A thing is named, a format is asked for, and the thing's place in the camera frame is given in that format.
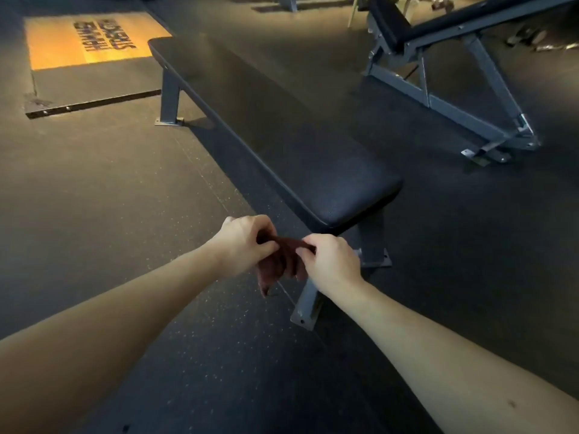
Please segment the forearm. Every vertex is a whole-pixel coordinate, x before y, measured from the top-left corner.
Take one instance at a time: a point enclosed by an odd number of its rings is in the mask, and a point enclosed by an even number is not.
[[[336,303],[446,434],[577,433],[579,404],[530,372],[364,284]]]
[[[85,413],[216,271],[202,247],[0,341],[0,432],[55,432]]]

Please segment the person's right hand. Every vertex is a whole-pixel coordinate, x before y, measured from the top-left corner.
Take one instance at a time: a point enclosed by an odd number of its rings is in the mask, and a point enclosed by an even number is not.
[[[315,247],[315,254],[305,248],[298,248],[296,253],[322,294],[336,301],[341,294],[364,283],[358,254],[344,238],[331,234],[310,234],[303,241]]]

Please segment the gray metal frame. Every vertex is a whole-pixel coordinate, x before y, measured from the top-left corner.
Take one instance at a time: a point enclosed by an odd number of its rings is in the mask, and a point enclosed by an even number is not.
[[[161,113],[155,121],[157,126],[181,126],[183,119],[177,117],[179,93],[181,88],[175,76],[163,68],[163,85],[161,86]]]
[[[489,163],[484,160],[483,157],[497,162],[508,162],[511,160],[509,153],[497,150],[497,148],[536,150],[541,143],[533,132],[526,115],[510,92],[497,65],[482,44],[478,32],[484,28],[571,1],[573,0],[532,0],[521,3],[501,12],[485,15],[484,17],[465,22],[459,26],[411,40],[405,43],[403,52],[399,54],[388,47],[388,44],[376,25],[376,21],[372,15],[369,14],[368,23],[376,38],[376,46],[370,52],[365,75],[373,76],[393,86],[415,101],[422,103],[426,108],[437,111],[488,141],[488,143],[482,146],[477,152],[473,152],[470,149],[462,151],[462,154],[467,158],[480,165],[487,165]],[[456,37],[460,37],[463,44],[476,59],[502,107],[514,122],[515,129],[509,131],[503,130],[429,93],[424,53],[431,44]],[[382,57],[387,59],[387,66],[391,69],[416,61],[420,74],[420,86],[416,86],[391,70],[378,65]]]
[[[298,4],[296,2],[296,0],[276,0],[278,2],[278,4],[282,7],[285,7],[286,9],[288,9],[291,12],[297,12],[298,11]]]
[[[360,256],[362,268],[391,267],[392,261],[384,247],[384,212],[382,210],[373,213],[358,223],[358,233],[362,247],[357,251]],[[324,296],[315,287],[314,282],[308,279],[295,305],[290,320],[306,328],[313,330],[318,320]]]

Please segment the workout bench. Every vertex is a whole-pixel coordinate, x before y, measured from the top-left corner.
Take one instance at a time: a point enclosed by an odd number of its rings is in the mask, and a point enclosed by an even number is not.
[[[370,52],[366,76],[393,86],[422,103],[427,108],[450,118],[486,139],[478,152],[465,149],[462,154],[480,165],[489,160],[500,163],[511,160],[508,149],[536,150],[540,146],[527,117],[511,94],[501,72],[481,42],[480,32],[494,25],[532,15],[573,0],[486,0],[453,11],[444,16],[412,27],[392,0],[368,0],[369,26],[376,39]],[[431,94],[427,85],[425,54],[433,44],[460,38],[476,59],[487,82],[497,95],[502,107],[514,122],[515,129],[503,130],[467,111]],[[416,63],[420,86],[409,82],[388,68],[380,66],[385,58],[390,69]]]
[[[155,38],[149,47],[163,66],[157,124],[179,124],[184,91],[230,143],[241,143],[250,162],[312,232],[339,235],[357,226],[363,266],[391,265],[382,209],[402,188],[398,175],[208,36]],[[291,320],[311,330],[320,306],[321,296],[308,281]]]

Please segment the person's left hand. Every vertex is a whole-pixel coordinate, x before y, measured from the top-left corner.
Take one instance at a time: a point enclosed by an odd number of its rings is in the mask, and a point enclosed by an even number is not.
[[[279,245],[273,241],[258,245],[257,234],[261,230],[277,235],[266,215],[225,219],[221,230],[207,242],[219,261],[221,278],[235,277],[277,251]]]

